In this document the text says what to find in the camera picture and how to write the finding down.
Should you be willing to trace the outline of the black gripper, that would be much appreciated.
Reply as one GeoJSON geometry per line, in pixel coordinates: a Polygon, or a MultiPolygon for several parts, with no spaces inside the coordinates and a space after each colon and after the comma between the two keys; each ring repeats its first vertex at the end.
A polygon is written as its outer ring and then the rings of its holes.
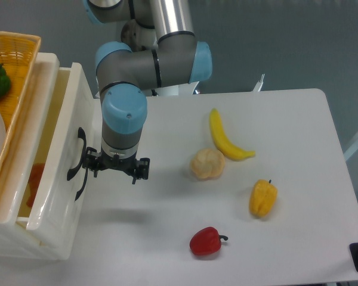
{"type": "Polygon", "coordinates": [[[92,171],[95,178],[99,171],[107,169],[122,171],[132,177],[132,184],[135,185],[138,180],[148,180],[150,169],[150,159],[146,157],[137,160],[136,154],[128,158],[121,158],[119,155],[111,157],[103,150],[99,153],[93,147],[86,147],[82,168],[92,171]]]}

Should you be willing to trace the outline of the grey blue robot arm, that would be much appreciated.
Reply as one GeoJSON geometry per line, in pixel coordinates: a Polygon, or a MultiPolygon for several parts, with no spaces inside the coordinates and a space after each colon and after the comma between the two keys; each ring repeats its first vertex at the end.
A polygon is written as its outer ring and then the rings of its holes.
{"type": "Polygon", "coordinates": [[[108,42],[95,54],[101,102],[101,148],[86,146],[79,167],[86,172],[117,170],[133,180],[149,177],[150,160],[136,158],[147,118],[145,92],[207,80],[212,56],[196,39],[187,1],[84,1],[88,17],[105,24],[133,20],[153,32],[152,46],[108,42]]]}

